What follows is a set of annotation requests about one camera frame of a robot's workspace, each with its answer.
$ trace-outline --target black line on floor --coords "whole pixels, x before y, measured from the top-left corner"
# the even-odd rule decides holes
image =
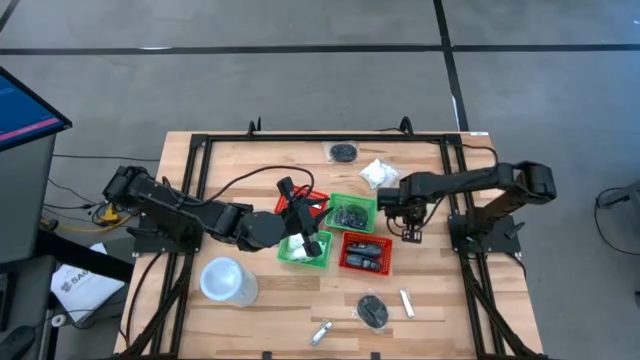
[[[449,78],[449,88],[453,97],[453,107],[456,112],[456,120],[459,131],[469,131],[469,122],[467,120],[467,111],[464,108],[464,100],[462,100],[462,89],[460,88],[460,79],[458,78],[458,70],[456,69],[456,61],[453,56],[451,39],[449,38],[449,28],[447,27],[447,18],[444,14],[442,0],[433,0],[433,7],[436,11],[438,20],[438,30],[442,39],[444,63],[447,67],[447,77]]]
[[[13,15],[13,12],[18,6],[19,2],[20,0],[11,0],[9,5],[7,5],[7,8],[4,10],[4,13],[0,17],[0,33],[2,32],[4,27],[7,25],[9,18],[11,18],[11,15]]]
[[[640,44],[454,45],[453,52],[597,52],[640,51]]]
[[[33,48],[0,49],[0,55],[216,55],[216,54],[314,54],[314,53],[405,53],[443,51],[441,45],[273,45],[158,48]]]

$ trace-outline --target yellow cable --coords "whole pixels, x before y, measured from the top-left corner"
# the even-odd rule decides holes
[[[63,229],[63,230],[67,230],[67,231],[75,231],[75,232],[82,232],[82,233],[102,233],[102,232],[107,232],[110,230],[113,230],[117,227],[120,227],[122,224],[126,223],[127,221],[131,220],[131,218],[133,217],[133,215],[129,215],[127,217],[125,217],[124,219],[122,219],[120,222],[113,224],[111,226],[107,226],[106,228],[102,228],[102,229],[82,229],[82,228],[76,228],[73,226],[64,226],[64,225],[59,225],[58,228]]]

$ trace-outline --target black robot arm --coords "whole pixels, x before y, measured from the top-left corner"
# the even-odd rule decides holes
[[[545,204],[556,197],[551,169],[525,161],[449,175],[413,173],[400,180],[398,188],[378,190],[378,210],[384,210],[388,218],[401,217],[406,226],[402,239],[419,243],[427,203],[437,203],[450,194],[487,189],[505,192],[487,206],[467,211],[466,235],[487,233],[523,205]]]
[[[330,209],[314,218],[310,206],[324,200],[294,194],[290,177],[277,185],[289,202],[281,214],[253,212],[249,204],[202,201],[155,181],[145,168],[133,166],[120,167],[103,195],[114,204],[143,212],[157,226],[158,233],[178,244],[199,242],[207,233],[241,251],[255,252],[301,233],[307,255],[321,255],[320,246],[309,237],[318,231]]]

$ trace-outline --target wooden tabletop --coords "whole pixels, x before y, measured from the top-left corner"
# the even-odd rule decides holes
[[[190,137],[188,132],[167,134],[157,177],[166,176],[177,189],[182,185]],[[462,138],[470,145],[492,146],[486,134],[463,133]],[[375,197],[375,192],[358,173],[376,158],[393,164],[402,176],[416,171],[443,172],[436,145],[417,142],[361,142],[358,145],[359,155],[354,163],[333,165],[327,162],[320,142],[215,143],[205,197],[233,178],[267,165],[297,165],[312,171],[318,191],[369,197]],[[486,150],[464,151],[469,169],[493,164],[493,157]],[[455,163],[453,149],[451,158]],[[202,154],[199,154],[191,194],[195,193],[201,159]],[[253,204],[256,210],[273,211],[279,196],[276,182],[285,176],[291,176],[296,184],[308,182],[304,173],[266,171],[232,186],[220,200]],[[482,206],[499,194],[497,190],[481,191],[474,197],[477,205]],[[201,252],[195,257],[180,357],[259,358],[263,351],[272,351],[274,358],[368,358],[372,351],[377,351],[383,358],[473,358],[459,260],[451,250],[446,225],[449,211],[449,206],[438,209],[423,229],[422,244],[395,238],[386,228],[384,214],[378,213],[374,234],[393,239],[389,277],[339,268],[342,231],[336,229],[325,229],[333,234],[333,241],[329,266],[324,270],[279,262],[277,248],[244,253],[205,236]],[[259,295],[253,305],[236,308],[216,303],[200,291],[202,269],[219,256],[238,260],[256,275]],[[152,257],[145,255],[137,259],[131,289],[135,289]],[[166,258],[162,256],[158,260],[141,288],[132,320],[133,338],[158,306]],[[491,255],[488,262],[498,309],[525,344],[541,352],[522,269],[512,259],[499,254]],[[411,294],[416,314],[413,319],[406,317],[402,307],[399,295],[402,288]],[[391,320],[381,334],[374,333],[353,316],[355,304],[367,291],[381,296],[391,311]],[[129,293],[125,313],[132,293]],[[491,351],[488,320],[483,311],[481,314],[487,351]],[[165,326],[163,351],[169,348],[173,319],[172,312]],[[333,321],[334,326],[313,347],[309,344],[311,336],[323,320]],[[123,317],[122,327],[125,326],[126,317]],[[124,341],[119,338],[116,351],[123,348]]]

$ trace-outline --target green plastic basket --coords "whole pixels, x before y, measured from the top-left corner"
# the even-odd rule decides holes
[[[315,240],[321,244],[324,244],[324,251],[322,252],[321,256],[318,256],[311,261],[298,261],[287,258],[287,252],[289,251],[289,238],[286,238],[280,241],[280,247],[278,248],[278,260],[291,264],[299,264],[326,269],[327,265],[329,264],[329,254],[331,254],[331,237],[332,235],[328,231],[318,231],[318,233],[315,235]]]
[[[359,206],[367,212],[367,224],[365,228],[350,227],[336,222],[336,215],[340,214],[341,208],[345,208],[349,205]],[[329,213],[325,218],[325,224],[327,224],[327,226],[365,234],[373,233],[373,229],[376,225],[376,214],[378,213],[376,199],[331,193],[331,197],[329,198],[329,207],[332,207],[333,211],[331,211],[331,213]]]

